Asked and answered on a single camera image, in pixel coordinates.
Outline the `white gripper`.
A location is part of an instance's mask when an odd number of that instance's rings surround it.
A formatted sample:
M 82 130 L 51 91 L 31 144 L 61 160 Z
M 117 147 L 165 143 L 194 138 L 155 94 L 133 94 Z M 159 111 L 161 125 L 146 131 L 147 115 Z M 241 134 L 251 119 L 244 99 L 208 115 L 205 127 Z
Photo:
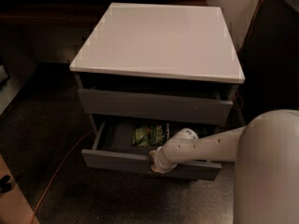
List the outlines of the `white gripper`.
M 171 162 L 163 152 L 162 147 L 158 147 L 149 153 L 150 169 L 159 174 L 165 174 L 173 171 L 177 164 Z

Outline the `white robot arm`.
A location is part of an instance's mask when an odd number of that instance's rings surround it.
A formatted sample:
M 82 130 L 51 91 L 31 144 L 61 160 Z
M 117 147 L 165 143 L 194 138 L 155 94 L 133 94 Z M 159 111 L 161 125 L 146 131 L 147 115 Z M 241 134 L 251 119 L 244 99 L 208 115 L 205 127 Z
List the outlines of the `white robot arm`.
M 204 138 L 184 129 L 149 156 L 162 174 L 189 161 L 232 161 L 234 224 L 299 224 L 298 110 L 269 111 Z

